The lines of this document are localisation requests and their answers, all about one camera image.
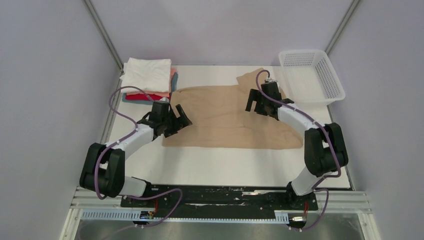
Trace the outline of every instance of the folded clothes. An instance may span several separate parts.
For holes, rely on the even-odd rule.
[[[178,72],[176,72],[171,80],[171,91],[174,92],[177,90],[177,81],[178,81]],[[152,102],[144,95],[144,94],[136,94],[136,95],[128,95],[127,93],[122,94],[122,102],[124,103],[132,103],[132,104],[145,104],[145,105],[151,105]]]
[[[131,100],[150,101],[150,99],[144,93],[138,93],[138,94],[134,94],[134,95],[128,95],[128,93],[124,93],[124,94],[126,94],[126,96],[125,96],[126,100],[130,100],[130,101]],[[160,100],[161,98],[169,99],[169,97],[158,96],[158,95],[155,95],[155,94],[149,94],[149,97],[151,97],[155,101]]]
[[[158,92],[158,91],[144,91],[146,94],[154,94],[156,96],[161,96],[161,97],[169,97],[170,96],[170,92],[172,92],[172,78],[174,77],[174,74],[177,72],[176,68],[171,68],[171,74],[169,76],[169,91],[168,92]],[[142,94],[142,92],[140,91],[135,91],[135,92],[127,92],[127,95],[135,95],[135,94]]]
[[[171,60],[141,60],[130,57],[120,77],[122,87],[135,86],[143,91],[167,93],[170,90]],[[134,91],[124,88],[122,93]]]

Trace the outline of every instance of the laundry basket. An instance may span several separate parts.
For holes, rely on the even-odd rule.
[[[278,57],[295,103],[326,106],[345,98],[345,91],[324,51],[289,50],[280,52]]]

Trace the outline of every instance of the gray floor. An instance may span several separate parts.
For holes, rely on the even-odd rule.
[[[309,214],[309,224],[318,215]],[[84,221],[81,240],[101,240],[114,231],[132,225],[127,221]],[[165,222],[152,228],[131,228],[108,240],[364,240],[356,214],[325,214],[319,225],[306,232],[294,232],[279,224]]]

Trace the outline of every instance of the metal frame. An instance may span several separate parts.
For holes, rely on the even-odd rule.
[[[100,35],[102,36],[110,54],[112,55],[117,67],[121,74],[123,73],[123,63],[109,38],[91,0],[82,0],[92,17]],[[347,23],[351,19],[353,13],[357,9],[359,3],[362,0],[352,0],[349,8],[347,9],[343,19],[339,26],[334,32],[330,42],[325,48],[325,52],[329,55],[334,45],[339,40],[343,30]],[[118,81],[116,88],[120,86],[121,82]],[[119,105],[120,95],[117,95],[113,99],[112,106],[116,109]],[[103,129],[101,136],[101,143],[106,142],[109,139],[112,126],[114,123],[115,114],[109,111],[107,121]],[[320,213],[324,203],[326,201],[326,194],[323,192],[316,193],[317,205],[320,208],[318,211],[311,211]],[[66,222],[63,226],[62,233],[60,234],[61,240],[73,240],[77,234],[80,220],[123,220],[132,221],[138,219],[140,211],[153,211],[153,208],[123,208],[121,205],[121,198],[107,198],[100,200],[96,194],[92,191],[86,190],[82,187],[77,187],[75,195],[72,199],[70,209],[66,218]],[[295,214],[301,211],[289,211],[289,210],[276,210],[275,219],[199,219],[199,218],[168,218],[167,222],[213,222],[213,223],[278,223],[282,224],[288,218],[288,214]],[[362,232],[365,240],[380,240],[379,232],[376,227],[374,216],[367,196],[363,191],[340,191],[330,190],[329,200],[326,213],[334,214],[357,214],[361,223]]]
[[[257,192],[275,192],[272,190],[260,190]],[[317,192],[317,211],[310,211],[319,214],[326,201],[326,193]],[[121,197],[107,198],[100,200],[93,191],[82,187],[77,187],[72,199],[71,206],[66,218],[61,240],[73,240],[77,234],[79,222],[81,220],[120,220],[136,221],[140,220],[140,212],[153,211],[150,207],[125,208],[121,207]],[[361,223],[365,240],[380,240],[377,227],[372,215],[372,210],[363,191],[330,190],[326,213],[333,214],[357,214]],[[247,224],[285,224],[289,214],[302,213],[299,210],[275,210],[275,219],[218,219],[218,218],[174,218],[170,217],[166,222],[186,222],[186,223],[247,223]],[[155,222],[161,218],[149,220]]]

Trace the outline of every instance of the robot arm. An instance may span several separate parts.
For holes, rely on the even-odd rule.
[[[288,98],[282,99],[275,81],[263,83],[261,89],[269,97],[289,105],[293,109],[298,109],[292,100]],[[256,89],[250,90],[246,111],[251,110],[254,101],[256,102],[254,108],[256,113],[284,122],[304,137],[304,162],[306,167],[299,176],[288,184],[287,189],[293,191],[295,196],[305,196],[311,193],[314,186],[323,176],[337,170],[330,148],[323,146],[323,142],[326,142],[324,133],[306,116],[267,99]],[[331,142],[327,143],[333,146],[338,163],[341,167],[346,166],[349,160],[342,129],[337,123],[320,123],[320,125],[324,126],[324,129],[328,133]]]
[[[175,107],[180,117],[175,115],[169,102],[155,101],[151,111],[137,122],[136,132],[124,141],[118,142],[104,154],[100,163],[107,163],[107,168],[99,168],[98,172],[98,186],[101,194],[111,198],[118,195],[143,195],[148,183],[142,179],[125,176],[125,161],[139,148],[152,142],[158,136],[163,134],[167,138],[192,124],[182,107],[180,105]],[[95,191],[96,161],[101,152],[112,143],[114,141],[105,144],[93,143],[89,147],[79,179],[81,187]]]

